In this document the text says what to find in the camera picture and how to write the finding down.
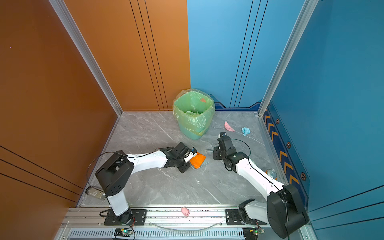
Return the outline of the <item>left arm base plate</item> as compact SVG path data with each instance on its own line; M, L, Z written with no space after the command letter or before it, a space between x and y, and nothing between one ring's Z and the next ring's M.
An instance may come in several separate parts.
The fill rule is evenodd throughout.
M105 226L143 226L145 224L147 210L128 209L120 216L116 216L112 209L100 212L100 216L105 218Z

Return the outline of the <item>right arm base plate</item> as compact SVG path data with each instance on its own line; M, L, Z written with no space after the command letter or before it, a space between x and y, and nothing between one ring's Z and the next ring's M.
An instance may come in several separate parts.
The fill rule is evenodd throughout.
M243 226L266 226L267 223L259 220L243 220L238 209L226 209L226 224L228 226L243 225Z

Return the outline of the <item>pink paper scrap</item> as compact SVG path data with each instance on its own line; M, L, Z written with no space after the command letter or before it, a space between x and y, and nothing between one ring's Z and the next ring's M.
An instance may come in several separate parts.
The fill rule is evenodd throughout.
M235 132L235 130L228 124L227 121L225 121L224 127L229 132Z

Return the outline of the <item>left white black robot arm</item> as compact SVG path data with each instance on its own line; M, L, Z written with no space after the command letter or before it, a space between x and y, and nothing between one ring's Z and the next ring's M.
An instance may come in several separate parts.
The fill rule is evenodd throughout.
M181 173L191 166L197 155L195 148L184 143L175 147L159 148L151 153L132 155L116 151L96 171L96 178L116 217L130 215L130 206L124 188L131 175L154 168L177 168Z

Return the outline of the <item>light blue paper scrap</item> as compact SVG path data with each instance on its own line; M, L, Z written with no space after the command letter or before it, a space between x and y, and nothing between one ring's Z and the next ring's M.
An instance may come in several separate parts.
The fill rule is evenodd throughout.
M247 128L247 127L243 127L243 128L242 128L242 133L243 133L243 136L246 136L246 135L250 134L251 131L250 131L249 128Z

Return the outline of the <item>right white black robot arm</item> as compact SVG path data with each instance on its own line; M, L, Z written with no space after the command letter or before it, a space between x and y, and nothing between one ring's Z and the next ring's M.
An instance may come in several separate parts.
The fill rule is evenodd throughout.
M294 185L284 185L252 164L248 155L237 152L233 139L226 132L221 132L217 141L214 160L222 160L226 170L245 178L266 200L260 203L248 199L239 204L238 212L228 215L230 225L241 223L258 227L259 223L268 224L285 239L309 222L299 190Z

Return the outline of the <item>light green paper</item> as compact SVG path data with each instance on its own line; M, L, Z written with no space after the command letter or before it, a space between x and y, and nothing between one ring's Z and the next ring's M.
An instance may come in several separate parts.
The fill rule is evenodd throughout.
M197 113L191 112L191 111L186 111L186 114L190 115L190 116L196 116L197 115Z

